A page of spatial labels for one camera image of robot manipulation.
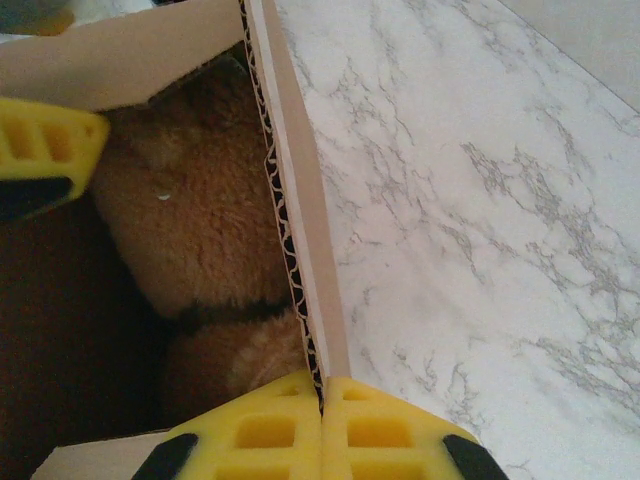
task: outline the cardboard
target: cardboard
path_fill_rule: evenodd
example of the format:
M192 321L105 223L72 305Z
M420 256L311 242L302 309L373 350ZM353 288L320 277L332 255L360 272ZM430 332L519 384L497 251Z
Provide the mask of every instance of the cardboard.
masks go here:
M236 0L189 0L0 44L0 95L102 111L141 104L243 37Z
M241 4L246 7L257 81L277 151L276 179L272 184L282 185L285 191L288 231L296 246L294 255L302 277L304 307L315 338L321 375L350 376L317 146L276 5L272 0L247 0ZM288 141L288 136L295 141ZM296 188L302 184L304 189ZM303 222L303 218L314 221Z
M56 448L33 480L130 480L165 432Z

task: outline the marble surface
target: marble surface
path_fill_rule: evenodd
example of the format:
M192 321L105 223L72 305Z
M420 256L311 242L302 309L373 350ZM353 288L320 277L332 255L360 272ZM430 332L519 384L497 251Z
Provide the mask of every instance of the marble surface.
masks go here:
M640 112L640 2L501 1Z
M640 116L495 0L276 3L354 377L511 480L640 478Z

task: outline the cardboard box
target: cardboard box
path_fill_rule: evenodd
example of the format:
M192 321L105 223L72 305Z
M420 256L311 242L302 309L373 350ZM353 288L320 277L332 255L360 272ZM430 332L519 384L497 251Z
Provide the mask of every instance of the cardboard box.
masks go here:
M272 67L264 63L265 45L260 49L253 48L251 31L256 28L256 23L250 18L252 9L248 3L242 0L187 0L74 26L58 37L29 37L0 43L0 95L91 111L145 104L156 95L167 93L171 87L179 85L217 55L244 39L257 106L265 130L265 167L272 186L292 293L301 321L309 366L316 389L322 397L323 377L329 368L333 373L348 375L336 273L333 262L326 261L326 255L329 258L331 256L330 246L326 243L329 238L326 208L318 203L318 199L324 199L322 181L317 162L311 160L315 159L315 154L306 155L304 150L286 151L283 163L277 153L283 146L274 144L271 111L275 110L276 116L279 108L293 108L300 115L306 113L295 77L294 83L289 80L279 88L262 88L264 68ZM275 40L276 44L281 41L279 37ZM263 39L263 42L268 47L269 41ZM278 69L291 68L286 64L288 60L282 57L266 61L273 62ZM287 94L286 99L273 97L282 88L287 89L291 96ZM267 90L272 97L265 94ZM308 122L301 122L301 125L308 127ZM307 140L312 139L310 132L299 133ZM307 149L315 148L313 143L302 143ZM292 156L296 157L295 166ZM295 175L305 176L309 190L296 192L292 190L293 184L282 185L279 171L283 168L294 168ZM71 215L75 207L71 205L61 211L68 211ZM305 232L301 227L302 215L317 218L315 228L318 230ZM34 220L35 235L41 220ZM67 216L66 223L62 222L59 228L64 229L70 221L71 218ZM305 248L298 254L294 244L304 245ZM32 265L30 268L37 270L39 267ZM58 285L60 287L74 288L70 284ZM307 295L313 297L314 301L309 302L314 306L313 311L308 310ZM315 306L320 297L323 298L323 304L317 308ZM56 315L55 311L51 312L49 319L54 319ZM14 412L5 411L4 415L14 415ZM8 435L16 434L19 435L19 431L8 432ZM33 478L130 478L133 466L142 462L159 442L160 436L149 434L58 448Z
M235 0L79 23L0 43L0 95L143 104L243 38ZM158 428L151 315L90 198L0 229L1 479L28 478L60 444Z

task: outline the plush fur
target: plush fur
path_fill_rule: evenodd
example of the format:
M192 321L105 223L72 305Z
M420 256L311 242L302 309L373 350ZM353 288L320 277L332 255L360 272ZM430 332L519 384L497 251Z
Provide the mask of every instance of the plush fur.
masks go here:
M289 297L249 77L228 62L109 117L92 193L156 310Z
M180 335L167 357L167 420L184 422L306 367L300 326L291 309L263 322L215 323L194 335Z
M169 421L305 368L246 72L221 61L149 109L108 116L92 193L140 289L178 332Z

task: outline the corrugated cardboard edge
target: corrugated cardboard edge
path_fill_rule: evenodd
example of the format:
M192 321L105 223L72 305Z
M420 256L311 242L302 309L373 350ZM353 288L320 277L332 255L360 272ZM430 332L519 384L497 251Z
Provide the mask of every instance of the corrugated cardboard edge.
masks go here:
M322 408L326 376L350 376L350 367L317 147L275 3L239 2L269 152L265 165L309 368Z
M0 95L92 111L137 105L242 38L235 0L189 0L3 43Z

